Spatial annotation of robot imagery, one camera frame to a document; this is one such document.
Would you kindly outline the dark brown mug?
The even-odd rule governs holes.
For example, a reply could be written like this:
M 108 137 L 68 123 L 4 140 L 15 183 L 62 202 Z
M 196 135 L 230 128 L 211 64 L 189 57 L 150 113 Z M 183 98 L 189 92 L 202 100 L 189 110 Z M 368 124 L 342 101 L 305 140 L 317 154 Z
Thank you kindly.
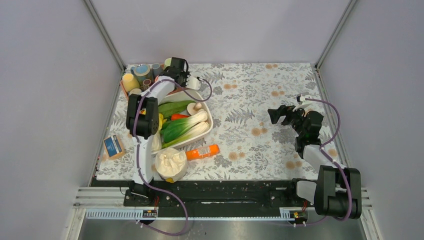
M 150 79 L 145 79 L 145 80 L 143 80 L 143 82 L 142 82 L 142 89 L 144 90 L 144 91 L 146 91 L 151 85 L 152 85 L 153 83 L 152 83 L 152 81 L 150 80 Z

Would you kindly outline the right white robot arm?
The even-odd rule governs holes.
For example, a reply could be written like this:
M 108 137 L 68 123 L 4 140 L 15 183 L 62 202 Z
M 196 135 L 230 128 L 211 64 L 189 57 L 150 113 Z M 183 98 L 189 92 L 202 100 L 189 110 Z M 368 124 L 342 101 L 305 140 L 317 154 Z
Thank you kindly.
M 358 219 L 362 215 L 361 173 L 322 150 L 323 115 L 294 105 L 281 105 L 267 112 L 273 125 L 283 118 L 281 125 L 290 126 L 297 133 L 295 151 L 318 172 L 316 180 L 294 178 L 285 191 L 287 201 L 293 206 L 307 201 L 320 216 Z

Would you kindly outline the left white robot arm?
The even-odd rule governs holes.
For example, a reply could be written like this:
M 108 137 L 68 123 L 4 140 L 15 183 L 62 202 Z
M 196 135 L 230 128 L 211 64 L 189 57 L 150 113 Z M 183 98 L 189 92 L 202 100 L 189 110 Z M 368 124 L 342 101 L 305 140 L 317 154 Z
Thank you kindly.
M 125 125 L 133 137 L 136 156 L 132 180 L 137 186 L 144 185 L 135 196 L 144 206 L 155 200 L 155 192 L 150 187 L 153 180 L 152 144 L 159 130 L 159 102 L 176 88 L 184 87 L 188 75 L 187 60 L 172 57 L 170 65 L 157 77 L 156 82 L 141 94 L 128 97 Z

